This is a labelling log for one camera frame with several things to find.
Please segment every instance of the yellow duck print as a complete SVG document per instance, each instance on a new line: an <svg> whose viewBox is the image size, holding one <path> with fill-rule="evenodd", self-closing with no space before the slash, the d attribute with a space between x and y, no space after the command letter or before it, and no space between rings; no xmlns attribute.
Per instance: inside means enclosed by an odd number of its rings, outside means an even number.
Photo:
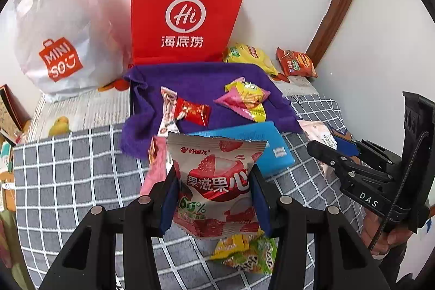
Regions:
<svg viewBox="0 0 435 290"><path fill-rule="evenodd" d="M50 128L48 131L48 136L57 136L59 134L65 134L69 133L70 127L69 127L69 121L68 118L65 116L61 116L58 119L54 121L54 125Z"/></svg>

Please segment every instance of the purple cloth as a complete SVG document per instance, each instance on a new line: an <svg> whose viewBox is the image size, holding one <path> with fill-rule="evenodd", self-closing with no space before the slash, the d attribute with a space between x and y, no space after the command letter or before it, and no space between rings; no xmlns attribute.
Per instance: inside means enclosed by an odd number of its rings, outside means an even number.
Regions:
<svg viewBox="0 0 435 290"><path fill-rule="evenodd" d="M181 133L252 123L213 102L225 94L225 85L241 76L270 91L269 98L263 102L267 121L273 121L280 132L302 132L290 101L282 96L267 74L254 64L200 62L134 66L125 75L125 79L131 83L134 114L127 119L122 129L121 150L137 158L148 156L151 137L157 134L163 116L161 86L176 91L178 97L212 108L208 127L180 120L177 126Z"/></svg>

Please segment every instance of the metal screw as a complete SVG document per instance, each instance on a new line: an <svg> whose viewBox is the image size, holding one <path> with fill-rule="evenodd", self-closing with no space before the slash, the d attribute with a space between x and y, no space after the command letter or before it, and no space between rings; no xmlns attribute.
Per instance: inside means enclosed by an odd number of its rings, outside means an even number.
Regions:
<svg viewBox="0 0 435 290"><path fill-rule="evenodd" d="M139 204L148 204L151 201L149 196L142 196L139 198Z"/></svg>
<svg viewBox="0 0 435 290"><path fill-rule="evenodd" d="M91 209L91 213L94 215L97 215L97 214L101 213L102 211L103 211L103 207L101 205L95 205Z"/></svg>
<svg viewBox="0 0 435 290"><path fill-rule="evenodd" d="M337 215L340 212L340 209L338 209L337 207L335 207L334 205L328 207L328 211L332 214L332 215Z"/></svg>
<svg viewBox="0 0 435 290"><path fill-rule="evenodd" d="M292 197L289 196L281 196L279 200L282 204L291 204L293 202Z"/></svg>

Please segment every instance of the white circle logo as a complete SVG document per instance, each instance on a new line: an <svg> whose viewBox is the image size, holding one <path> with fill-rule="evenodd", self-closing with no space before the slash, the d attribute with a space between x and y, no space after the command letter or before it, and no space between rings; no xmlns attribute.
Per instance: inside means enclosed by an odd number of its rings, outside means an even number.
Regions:
<svg viewBox="0 0 435 290"><path fill-rule="evenodd" d="M178 8L180 8L179 13L176 15L171 15L175 7L177 7L175 13L177 13ZM171 30L181 34L188 34L189 32L198 30L204 23L204 20L205 7L200 0L174 0L166 9L167 25ZM192 25L192 27L190 29L180 28L180 22L182 25L187 25L187 27Z"/></svg>

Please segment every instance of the gray plaid cloth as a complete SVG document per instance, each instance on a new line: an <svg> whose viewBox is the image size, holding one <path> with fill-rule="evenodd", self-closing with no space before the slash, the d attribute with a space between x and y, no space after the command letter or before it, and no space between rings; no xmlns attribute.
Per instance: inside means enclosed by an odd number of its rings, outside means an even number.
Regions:
<svg viewBox="0 0 435 290"><path fill-rule="evenodd" d="M319 95L295 98L293 108L305 120L321 120L344 131L340 108ZM121 125L74 132L14 149L17 224L30 276L38 288L49 266L93 205L114 209L136 199L149 169L118 149ZM326 181L308 155L304 135L282 134L296 163L270 177L282 194L302 204L325 209L336 205L360 231L361 206L341 194L335 176ZM267 289L269 276L236 271L210 255L216 241L200 241L172 225L162 239L153 239L154 255L163 289ZM122 235L117 237L117 281L124 286ZM314 237L308 235L305 289L312 289Z"/></svg>

